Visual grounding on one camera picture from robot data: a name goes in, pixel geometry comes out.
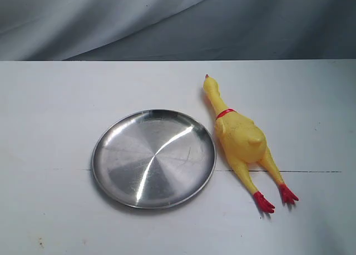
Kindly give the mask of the round stainless steel plate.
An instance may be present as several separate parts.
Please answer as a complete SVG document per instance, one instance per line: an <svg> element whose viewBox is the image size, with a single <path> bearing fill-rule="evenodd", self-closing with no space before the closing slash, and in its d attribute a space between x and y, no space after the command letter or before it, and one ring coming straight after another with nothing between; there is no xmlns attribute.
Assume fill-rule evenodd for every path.
<svg viewBox="0 0 356 255"><path fill-rule="evenodd" d="M97 141L91 168L100 190L137 209L167 209L201 192L216 162L212 135L187 114L148 109L111 125Z"/></svg>

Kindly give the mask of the yellow rubber chicken toy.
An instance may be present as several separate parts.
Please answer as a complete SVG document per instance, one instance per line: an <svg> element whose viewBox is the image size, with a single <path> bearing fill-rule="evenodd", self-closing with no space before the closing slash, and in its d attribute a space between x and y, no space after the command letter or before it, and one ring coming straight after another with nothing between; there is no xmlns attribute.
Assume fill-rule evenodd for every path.
<svg viewBox="0 0 356 255"><path fill-rule="evenodd" d="M205 76L203 90L216 114L214 128L227 162L256 205L264 213L274 213L275 207L264 197L253 183L249 165L261 165L278 186L281 200L285 204L294 204L299 198L289 189L275 164L268 147L264 132L250 118L243 116L223 101L219 85L208 74Z"/></svg>

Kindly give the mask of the grey backdrop cloth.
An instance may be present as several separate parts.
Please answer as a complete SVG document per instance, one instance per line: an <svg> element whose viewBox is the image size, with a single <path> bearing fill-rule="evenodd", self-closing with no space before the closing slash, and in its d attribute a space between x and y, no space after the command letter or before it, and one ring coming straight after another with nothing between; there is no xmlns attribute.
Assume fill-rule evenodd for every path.
<svg viewBox="0 0 356 255"><path fill-rule="evenodd" d="M355 57L355 0L1 0L3 61Z"/></svg>

